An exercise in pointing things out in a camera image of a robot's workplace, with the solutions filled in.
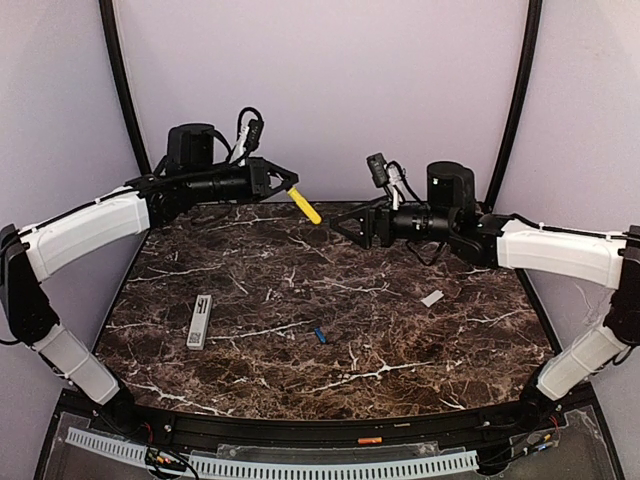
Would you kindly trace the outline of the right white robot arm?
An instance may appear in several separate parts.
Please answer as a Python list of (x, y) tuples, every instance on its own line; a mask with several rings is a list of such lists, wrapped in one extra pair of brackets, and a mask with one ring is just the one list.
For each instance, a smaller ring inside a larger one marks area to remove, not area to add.
[(331, 228), (364, 249), (397, 240), (446, 244), (461, 260), (490, 269), (535, 270), (612, 290), (604, 319), (531, 375), (516, 424), (537, 426), (580, 382), (639, 346), (639, 228), (593, 232), (535, 224), (517, 214), (376, 199), (334, 217)]

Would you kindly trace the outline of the white battery cover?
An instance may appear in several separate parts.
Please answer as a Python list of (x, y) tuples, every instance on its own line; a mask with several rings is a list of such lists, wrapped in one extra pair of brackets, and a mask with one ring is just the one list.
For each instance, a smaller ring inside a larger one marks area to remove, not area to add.
[(431, 292), (429, 295), (421, 299), (421, 303), (427, 308), (432, 307), (438, 301), (444, 298), (444, 293), (441, 290), (435, 290)]

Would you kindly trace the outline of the orange battery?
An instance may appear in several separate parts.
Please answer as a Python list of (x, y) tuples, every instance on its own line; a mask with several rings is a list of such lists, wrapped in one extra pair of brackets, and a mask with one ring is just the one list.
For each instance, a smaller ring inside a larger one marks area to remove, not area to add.
[(377, 445), (383, 442), (382, 437), (364, 437), (358, 438), (357, 440), (359, 445)]

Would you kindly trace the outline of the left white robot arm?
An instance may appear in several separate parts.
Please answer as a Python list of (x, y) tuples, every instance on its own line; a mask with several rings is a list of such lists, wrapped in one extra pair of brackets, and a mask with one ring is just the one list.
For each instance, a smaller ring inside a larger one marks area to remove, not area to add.
[(130, 180), (109, 194), (40, 224), (1, 230), (1, 304), (13, 343), (37, 353), (125, 433), (142, 425), (135, 399), (60, 320), (42, 283), (75, 260), (119, 239), (168, 225), (202, 203), (257, 203), (295, 186), (296, 173), (261, 157), (189, 173)]

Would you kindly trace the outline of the blue battery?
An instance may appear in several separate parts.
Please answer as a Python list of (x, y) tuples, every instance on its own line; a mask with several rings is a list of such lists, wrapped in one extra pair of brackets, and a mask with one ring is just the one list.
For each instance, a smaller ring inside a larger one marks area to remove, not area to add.
[(326, 335), (323, 333), (323, 331), (320, 328), (315, 328), (314, 333), (321, 344), (326, 345), (329, 343)]

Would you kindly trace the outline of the yellow handled screwdriver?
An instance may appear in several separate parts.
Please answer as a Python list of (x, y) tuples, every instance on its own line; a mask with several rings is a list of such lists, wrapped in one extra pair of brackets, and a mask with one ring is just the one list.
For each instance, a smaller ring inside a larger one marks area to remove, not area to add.
[(319, 225), (322, 223), (321, 215), (296, 187), (291, 187), (290, 189), (288, 189), (287, 195), (312, 224)]

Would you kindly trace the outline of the white remote control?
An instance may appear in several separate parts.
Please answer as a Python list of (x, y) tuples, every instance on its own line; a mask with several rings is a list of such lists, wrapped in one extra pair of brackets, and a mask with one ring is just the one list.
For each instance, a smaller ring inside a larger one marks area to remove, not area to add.
[(211, 295), (198, 295), (195, 301), (186, 346), (190, 350), (204, 348), (212, 307)]

